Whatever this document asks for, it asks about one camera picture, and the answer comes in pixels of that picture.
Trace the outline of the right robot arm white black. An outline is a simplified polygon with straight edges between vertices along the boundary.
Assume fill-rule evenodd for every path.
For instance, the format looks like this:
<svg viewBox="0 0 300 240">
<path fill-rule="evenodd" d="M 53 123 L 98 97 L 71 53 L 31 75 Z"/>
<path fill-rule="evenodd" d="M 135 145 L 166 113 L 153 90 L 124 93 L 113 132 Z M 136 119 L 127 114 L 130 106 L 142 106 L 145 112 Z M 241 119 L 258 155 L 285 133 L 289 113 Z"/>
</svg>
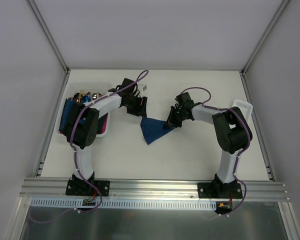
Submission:
<svg viewBox="0 0 300 240">
<path fill-rule="evenodd" d="M 216 108 L 201 102 L 195 103 L 188 92 L 177 95 L 175 100 L 176 104 L 170 107 L 163 127 L 171 130 L 180 128 L 185 120 L 211 124 L 222 149 L 219 169 L 211 183 L 199 188 L 199 197 L 230 198 L 237 189 L 239 158 L 249 148 L 253 138 L 240 108 Z"/>
</svg>

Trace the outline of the dark blue paper napkin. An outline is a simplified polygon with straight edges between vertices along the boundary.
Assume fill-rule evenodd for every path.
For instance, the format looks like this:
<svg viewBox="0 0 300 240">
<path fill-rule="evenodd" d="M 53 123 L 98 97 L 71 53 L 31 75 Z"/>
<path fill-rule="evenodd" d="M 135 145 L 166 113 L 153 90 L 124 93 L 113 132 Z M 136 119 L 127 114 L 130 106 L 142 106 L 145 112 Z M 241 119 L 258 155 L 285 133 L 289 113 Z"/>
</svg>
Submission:
<svg viewBox="0 0 300 240">
<path fill-rule="evenodd" d="M 149 117 L 142 118 L 140 128 L 147 145 L 150 145 L 173 130 L 173 128 L 166 126 L 165 121 Z"/>
</svg>

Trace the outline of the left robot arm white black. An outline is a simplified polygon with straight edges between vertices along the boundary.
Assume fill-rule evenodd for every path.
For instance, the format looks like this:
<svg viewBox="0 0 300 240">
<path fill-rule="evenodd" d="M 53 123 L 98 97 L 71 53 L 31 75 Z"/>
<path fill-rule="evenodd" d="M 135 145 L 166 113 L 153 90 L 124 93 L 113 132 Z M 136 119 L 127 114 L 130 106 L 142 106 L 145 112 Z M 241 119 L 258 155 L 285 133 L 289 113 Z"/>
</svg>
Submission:
<svg viewBox="0 0 300 240">
<path fill-rule="evenodd" d="M 147 101 L 148 98 L 138 89 L 137 82 L 124 78 L 122 84 L 109 89 L 98 99 L 65 102 L 59 132 L 66 137 L 74 152 L 72 179 L 79 179 L 77 189 L 83 195 L 91 194 L 95 188 L 90 146 L 98 135 L 98 127 L 103 125 L 101 119 L 121 107 L 126 108 L 127 114 L 146 117 Z"/>
</svg>

